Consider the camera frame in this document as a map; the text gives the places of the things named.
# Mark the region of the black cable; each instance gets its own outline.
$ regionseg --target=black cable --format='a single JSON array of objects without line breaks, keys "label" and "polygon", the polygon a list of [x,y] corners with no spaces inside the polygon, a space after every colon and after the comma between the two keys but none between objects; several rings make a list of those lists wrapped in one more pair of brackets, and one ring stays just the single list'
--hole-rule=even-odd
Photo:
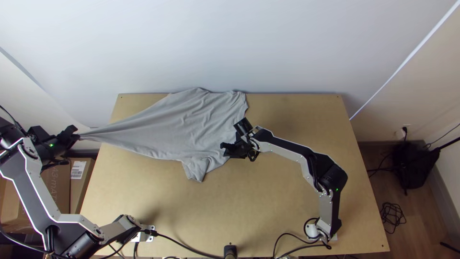
[{"label": "black cable", "polygon": [[5,109],[3,108],[3,106],[0,105],[0,109],[2,109],[4,112],[6,112],[6,114],[8,114],[8,116],[10,116],[10,118],[13,120],[14,124],[16,125],[16,127],[25,135],[27,136],[27,132],[25,132],[24,128],[19,124],[19,122],[17,120],[14,119],[14,117]]},{"label": "black cable", "polygon": [[283,257],[285,257],[285,256],[288,256],[289,254],[292,254],[292,253],[296,252],[296,251],[299,251],[299,250],[302,250],[302,249],[306,249],[306,248],[311,248],[311,247],[326,247],[326,248],[329,249],[329,250],[332,249],[332,247],[331,247],[330,245],[328,245],[328,244],[326,244],[326,243],[323,242],[322,245],[310,245],[310,246],[298,247],[298,248],[293,249],[293,250],[291,250],[291,251],[289,251],[289,252],[287,252],[287,253],[284,253],[282,256],[277,257],[276,259],[283,258]]},{"label": "black cable", "polygon": [[[406,140],[407,140],[407,128],[406,128],[406,127],[403,127],[402,129],[404,130],[404,132],[405,132],[406,134],[404,135],[404,139],[403,139],[403,141],[402,141],[401,148],[403,148],[403,145],[404,145],[404,143],[406,143]],[[390,153],[388,153],[386,156],[384,156],[383,159],[382,159],[382,161],[380,162],[379,166],[377,167],[377,169],[370,169],[370,170],[367,170],[367,172],[374,172],[373,174],[371,174],[371,175],[369,176],[369,178],[371,178],[371,177],[372,177],[374,174],[376,174],[378,171],[390,171],[390,172],[392,171],[392,170],[391,170],[391,167],[388,167],[388,168],[381,168],[381,167],[382,167],[383,162],[384,162],[390,155],[392,155],[393,153],[394,153],[394,151],[393,151],[393,152],[390,152]]]},{"label": "black cable", "polygon": [[384,202],[380,210],[380,216],[382,218],[382,223],[388,223],[394,226],[391,232],[385,229],[388,234],[393,234],[397,226],[406,224],[406,217],[403,214],[403,210],[401,206],[396,203]]},{"label": "black cable", "polygon": [[430,148],[432,144],[436,143],[438,140],[444,138],[447,134],[449,134],[451,131],[453,131],[454,129],[458,128],[460,126],[460,123],[457,124],[455,127],[451,128],[448,132],[446,132],[444,135],[442,135],[440,138],[438,138],[437,140],[433,141],[433,142],[430,142],[430,143],[427,143],[425,146],[423,146],[423,148]]},{"label": "black cable", "polygon": [[54,226],[49,226],[46,229],[46,236],[48,237],[48,246],[50,251],[54,251]]},{"label": "black cable", "polygon": [[117,249],[117,250],[116,250],[115,252],[113,252],[112,254],[110,254],[110,255],[108,255],[108,256],[104,256],[104,257],[99,258],[99,259],[107,259],[107,258],[110,258],[110,257],[114,256],[115,254],[117,254],[118,252],[120,252],[121,249],[123,249],[123,247],[124,247],[127,243],[129,243],[129,241],[131,241],[131,239],[133,239],[137,234],[138,234],[138,231],[137,231],[137,232],[134,232],[130,237],[128,237],[128,239],[126,239],[126,242],[125,242],[124,244],[122,244],[122,245],[120,246],[119,249]]},{"label": "black cable", "polygon": [[118,252],[115,250],[115,248],[114,248],[111,244],[109,244],[109,246],[110,246],[110,248],[111,248],[113,251],[116,252],[116,254],[118,254],[119,257],[121,257],[121,258],[123,258],[123,259],[126,259],[126,258],[125,258],[124,256],[122,256],[120,253],[118,253]]},{"label": "black cable", "polygon": [[136,242],[134,244],[133,259],[136,259],[136,254],[138,252],[138,246],[139,246],[139,242]]},{"label": "black cable", "polygon": [[378,171],[381,170],[380,168],[382,167],[383,162],[384,162],[391,154],[393,154],[393,153],[389,153],[388,155],[386,155],[386,156],[382,159],[382,161],[380,162],[380,164],[379,164],[379,166],[377,167],[377,169],[370,169],[370,170],[368,170],[368,172],[374,171],[374,173],[372,173],[372,174],[369,176],[369,178],[371,178],[374,174],[376,174]]},{"label": "black cable", "polygon": [[449,248],[450,250],[452,250],[452,251],[454,251],[454,252],[457,252],[457,253],[460,254],[460,250],[456,249],[455,247],[453,247],[453,246],[451,246],[451,245],[449,245],[449,244],[446,244],[446,243],[444,243],[444,242],[440,242],[439,244],[442,245],[442,246],[444,246],[444,247]]},{"label": "black cable", "polygon": [[[16,239],[12,238],[10,235],[8,235],[8,234],[3,230],[3,228],[1,227],[1,224],[0,224],[0,233],[1,233],[4,237],[6,237],[8,240],[10,240],[10,241],[12,241],[12,242],[14,242],[14,243],[16,243],[16,244],[18,244],[18,245],[20,245],[20,246],[26,247],[26,248],[28,248],[28,249],[31,249],[31,250],[34,250],[34,251],[36,251],[36,252],[43,253],[43,254],[50,254],[50,253],[51,253],[51,252],[47,252],[47,251],[38,249],[38,248],[36,248],[36,247],[30,246],[30,245],[28,245],[28,244],[25,244],[25,243],[23,243],[23,242],[21,242],[21,241],[19,241],[19,240],[16,240]],[[54,257],[57,257],[57,258],[60,258],[60,259],[69,259],[69,258],[67,258],[67,257],[64,257],[64,256],[62,256],[62,255],[58,255],[58,254],[53,254],[53,256],[54,256]]]},{"label": "black cable", "polygon": [[319,240],[319,237],[318,237],[315,241],[311,241],[311,242],[310,242],[310,241],[305,241],[305,240],[301,239],[300,237],[298,237],[298,236],[296,236],[296,235],[294,235],[294,234],[291,234],[291,233],[282,233],[282,234],[279,235],[279,237],[276,239],[275,245],[273,246],[273,258],[275,258],[275,250],[276,250],[276,245],[278,244],[278,241],[280,240],[281,237],[283,237],[283,236],[285,236],[285,235],[289,235],[289,236],[295,237],[295,238],[297,238],[298,240],[302,241],[303,243],[309,244],[309,245],[314,244],[314,243],[318,242],[318,240]]},{"label": "black cable", "polygon": [[176,240],[170,238],[170,237],[167,236],[167,235],[162,235],[162,234],[159,234],[159,233],[158,233],[158,236],[161,236],[161,237],[166,238],[166,239],[168,239],[168,240],[170,240],[170,241],[173,241],[174,243],[176,243],[176,244],[182,246],[183,248],[185,248],[185,249],[187,249],[187,250],[189,250],[189,251],[192,251],[192,252],[194,252],[194,253],[196,253],[196,254],[198,254],[198,255],[201,255],[201,256],[204,256],[204,257],[213,258],[213,259],[223,259],[222,257],[218,257],[218,256],[210,255],[210,254],[207,254],[207,253],[203,253],[203,252],[200,252],[200,251],[198,251],[198,250],[196,250],[196,249],[193,249],[193,248],[191,248],[191,247],[188,247],[188,246],[186,246],[186,245],[183,245],[183,244],[177,242]]}]

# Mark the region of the metal bracket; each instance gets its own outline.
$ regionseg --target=metal bracket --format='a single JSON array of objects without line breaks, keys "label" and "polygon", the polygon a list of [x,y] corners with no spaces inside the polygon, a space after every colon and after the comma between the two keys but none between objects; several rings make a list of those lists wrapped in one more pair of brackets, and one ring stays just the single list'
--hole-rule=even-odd
[{"label": "metal bracket", "polygon": [[[305,233],[307,233],[307,240],[309,241],[315,241],[316,239],[314,238],[309,238],[309,236],[315,237],[317,235],[322,235],[320,240],[324,241],[326,244],[328,243],[326,237],[324,234],[321,233],[321,231],[318,231],[318,228],[316,227],[316,224],[306,224],[305,225]],[[337,234],[335,234],[329,241],[337,241]]]},{"label": "metal bracket", "polygon": [[[155,230],[155,226],[145,225],[145,229]],[[139,232],[133,239],[131,239],[131,242],[152,242],[152,241],[153,241],[153,236],[148,235],[144,232]]]}]

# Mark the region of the mdf tabletop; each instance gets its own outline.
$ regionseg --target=mdf tabletop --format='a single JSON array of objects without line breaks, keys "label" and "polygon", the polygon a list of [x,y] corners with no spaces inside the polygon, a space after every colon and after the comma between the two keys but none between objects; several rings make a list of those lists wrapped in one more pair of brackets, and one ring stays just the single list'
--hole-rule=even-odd
[{"label": "mdf tabletop", "polygon": [[[165,94],[120,94],[111,122],[151,106]],[[294,256],[389,251],[374,194],[341,96],[336,94],[247,94],[246,117],[279,138],[329,155],[348,175],[341,194],[342,227],[331,250],[312,247]],[[255,162],[230,159],[188,180],[178,161],[158,160],[102,144],[81,214],[105,225],[121,214],[188,246],[216,256],[232,243],[239,257],[271,257],[276,238],[289,232],[305,238],[307,219],[318,217],[318,196],[300,166],[274,153]],[[283,237],[276,255],[303,246]],[[123,248],[132,256],[133,243]],[[113,253],[109,247],[98,255]],[[199,257],[173,242],[154,238],[140,243],[138,256]]]}]

